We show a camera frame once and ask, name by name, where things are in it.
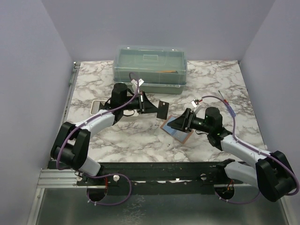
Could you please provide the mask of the black credit card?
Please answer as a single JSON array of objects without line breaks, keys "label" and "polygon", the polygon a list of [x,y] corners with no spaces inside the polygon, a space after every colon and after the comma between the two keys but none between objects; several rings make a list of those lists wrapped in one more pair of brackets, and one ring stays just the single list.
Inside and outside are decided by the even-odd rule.
[{"label": "black credit card", "polygon": [[166,120],[168,115],[169,103],[164,101],[159,101],[157,108],[157,118]]}]

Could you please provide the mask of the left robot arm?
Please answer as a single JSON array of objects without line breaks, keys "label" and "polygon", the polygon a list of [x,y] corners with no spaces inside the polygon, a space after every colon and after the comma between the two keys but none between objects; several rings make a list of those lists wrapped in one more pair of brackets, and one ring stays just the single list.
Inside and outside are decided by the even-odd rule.
[{"label": "left robot arm", "polygon": [[58,170],[65,169],[64,164],[67,168],[88,174],[93,185],[103,182],[101,165],[88,157],[90,139],[115,125],[124,116],[125,110],[136,110],[140,114],[158,112],[144,92],[137,91],[130,97],[128,93],[131,92],[126,84],[116,83],[109,102],[94,116],[76,124],[65,122],[61,125],[51,150],[51,158],[56,160]]}]

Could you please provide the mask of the brown leather card holder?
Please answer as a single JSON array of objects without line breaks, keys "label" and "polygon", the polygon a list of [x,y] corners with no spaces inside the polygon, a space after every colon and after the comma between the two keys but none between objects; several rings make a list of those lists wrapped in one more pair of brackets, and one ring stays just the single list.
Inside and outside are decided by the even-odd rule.
[{"label": "brown leather card holder", "polygon": [[170,135],[173,139],[177,140],[181,144],[184,144],[189,139],[189,137],[193,134],[193,131],[191,131],[190,133],[185,133],[169,127],[167,123],[173,121],[174,119],[176,118],[170,115],[160,126],[160,128],[163,131],[165,131],[168,135]]}]

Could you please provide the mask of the white rectangular tray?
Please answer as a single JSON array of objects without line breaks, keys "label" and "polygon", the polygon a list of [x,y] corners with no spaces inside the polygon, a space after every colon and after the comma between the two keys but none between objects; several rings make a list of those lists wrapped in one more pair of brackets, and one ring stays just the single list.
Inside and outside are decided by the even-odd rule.
[{"label": "white rectangular tray", "polygon": [[[95,115],[98,113],[100,109],[104,108],[105,103],[108,103],[109,101],[107,100],[93,100],[91,103],[91,108],[90,108],[90,115]],[[123,111],[123,116],[124,117],[137,117],[139,114],[137,110],[124,110]]]}]

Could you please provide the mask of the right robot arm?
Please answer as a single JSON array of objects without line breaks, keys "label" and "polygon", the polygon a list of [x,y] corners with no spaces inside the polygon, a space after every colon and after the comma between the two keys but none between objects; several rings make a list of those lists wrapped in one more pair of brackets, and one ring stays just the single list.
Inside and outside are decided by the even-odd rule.
[{"label": "right robot arm", "polygon": [[300,190],[300,183],[284,153],[269,152],[241,141],[233,132],[225,129],[223,117],[215,107],[207,108],[203,119],[187,108],[181,116],[167,125],[185,133],[192,130],[203,131],[213,147],[244,162],[225,161],[215,173],[217,181],[222,184],[230,180],[242,181],[256,187],[271,202],[276,202],[285,195],[295,195]]}]

